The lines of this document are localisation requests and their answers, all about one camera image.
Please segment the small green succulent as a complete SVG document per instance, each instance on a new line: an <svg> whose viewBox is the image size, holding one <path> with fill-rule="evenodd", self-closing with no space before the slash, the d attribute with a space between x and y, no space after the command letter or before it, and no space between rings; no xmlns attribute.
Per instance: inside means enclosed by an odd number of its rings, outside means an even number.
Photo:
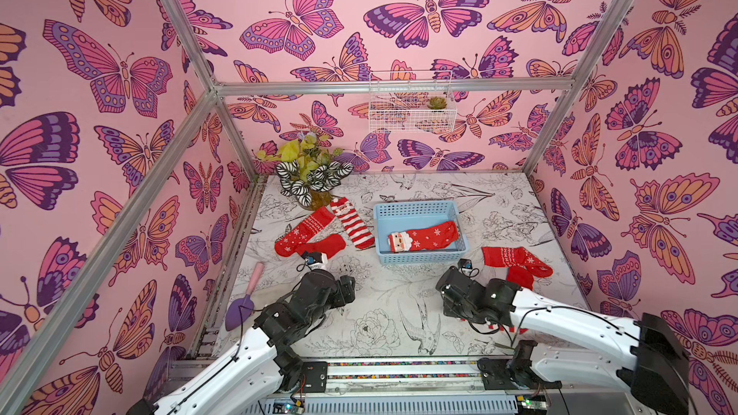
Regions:
<svg viewBox="0 0 738 415"><path fill-rule="evenodd" d="M448 107L448 102L444 96L431 97L427 103L427 108L433 111L445 110L447 107Z"/></svg>

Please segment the light blue plastic basket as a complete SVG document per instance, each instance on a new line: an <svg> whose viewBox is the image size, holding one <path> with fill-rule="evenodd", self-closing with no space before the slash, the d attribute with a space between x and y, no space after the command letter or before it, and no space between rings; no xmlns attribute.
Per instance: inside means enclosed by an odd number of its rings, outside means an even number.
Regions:
<svg viewBox="0 0 738 415"><path fill-rule="evenodd" d="M449 200L378 204L374 222L376 251L384 265L455 263L469 249L459 209Z"/></svg>

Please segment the glass vase with plant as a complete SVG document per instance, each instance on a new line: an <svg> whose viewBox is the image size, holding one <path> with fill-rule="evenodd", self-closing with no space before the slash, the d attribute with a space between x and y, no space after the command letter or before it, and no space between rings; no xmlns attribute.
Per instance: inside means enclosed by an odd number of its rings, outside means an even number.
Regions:
<svg viewBox="0 0 738 415"><path fill-rule="evenodd" d="M354 172L351 163L339 160L343 150L331 150L326 134L298 134L278 147L265 142L254 153L255 167L261 175L276 175L282 195L293 198L309 211L327 207L332 191Z"/></svg>

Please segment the red santa snowflake sock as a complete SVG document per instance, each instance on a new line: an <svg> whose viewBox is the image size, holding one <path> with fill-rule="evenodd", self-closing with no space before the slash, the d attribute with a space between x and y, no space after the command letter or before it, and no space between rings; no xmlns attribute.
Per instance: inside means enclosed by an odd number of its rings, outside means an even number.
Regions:
<svg viewBox="0 0 738 415"><path fill-rule="evenodd" d="M390 251L394 254L420 251L440 251L459 240L459 229L452 221L426 229L392 232L388 236Z"/></svg>

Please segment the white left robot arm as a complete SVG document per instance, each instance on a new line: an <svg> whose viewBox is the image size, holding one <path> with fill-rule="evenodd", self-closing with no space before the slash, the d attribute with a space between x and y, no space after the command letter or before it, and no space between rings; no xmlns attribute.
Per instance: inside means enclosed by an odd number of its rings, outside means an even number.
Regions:
<svg viewBox="0 0 738 415"><path fill-rule="evenodd" d="M238 343L188 383L154 403L142 399L130 414L240 414L298 384L303 360L292 346L332 309L356 299L352 276L307 272L290 292L261 309Z"/></svg>

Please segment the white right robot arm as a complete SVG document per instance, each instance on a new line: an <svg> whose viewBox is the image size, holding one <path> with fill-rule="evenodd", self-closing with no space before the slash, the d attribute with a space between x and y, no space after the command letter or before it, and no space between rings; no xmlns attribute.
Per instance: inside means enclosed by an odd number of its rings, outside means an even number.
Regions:
<svg viewBox="0 0 738 415"><path fill-rule="evenodd" d="M504 279L480 284L455 266L435 288L445 316L509 332L509 360L478 362L488 389L560 389L579 382L624 391L660 414L692 411L689 357L660 317L595 313Z"/></svg>

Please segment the red snowflake patterned sock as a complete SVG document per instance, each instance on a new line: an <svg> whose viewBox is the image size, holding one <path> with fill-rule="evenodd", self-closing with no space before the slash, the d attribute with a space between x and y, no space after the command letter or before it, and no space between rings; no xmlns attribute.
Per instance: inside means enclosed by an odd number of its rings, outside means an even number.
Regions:
<svg viewBox="0 0 738 415"><path fill-rule="evenodd" d="M280 257L290 257L294 254L302 257L305 252L320 252L331 259L346 248L343 237L340 234L331 234L317 242L313 240L322 234L334 219L336 217L326 207L317 209L275 243L276 254Z"/></svg>
<svg viewBox="0 0 738 415"><path fill-rule="evenodd" d="M524 247L482 247L484 264L494 268L506 268L505 278L524 288L534 288L534 282L553 276L553 268L540 261Z"/></svg>

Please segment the red white striped santa sock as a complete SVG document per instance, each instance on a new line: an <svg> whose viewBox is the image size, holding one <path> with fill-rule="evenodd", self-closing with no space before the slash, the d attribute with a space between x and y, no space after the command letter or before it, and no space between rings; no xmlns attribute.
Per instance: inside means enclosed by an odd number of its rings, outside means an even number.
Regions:
<svg viewBox="0 0 738 415"><path fill-rule="evenodd" d="M332 199L330 208L357 250L363 251L375 246L375 236L369 231L355 206L347 198Z"/></svg>

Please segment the purple pink garden trowel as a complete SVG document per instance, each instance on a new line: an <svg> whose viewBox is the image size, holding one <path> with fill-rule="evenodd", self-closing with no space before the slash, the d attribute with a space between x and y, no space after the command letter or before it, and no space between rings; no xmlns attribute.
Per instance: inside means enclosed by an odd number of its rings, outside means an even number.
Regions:
<svg viewBox="0 0 738 415"><path fill-rule="evenodd" d="M229 305L225 315L225 329L227 332L240 329L245 324L246 320L253 314L255 306L251 296L259 284L259 280L263 275L264 269L265 264L263 262L256 263L244 295L232 301Z"/></svg>

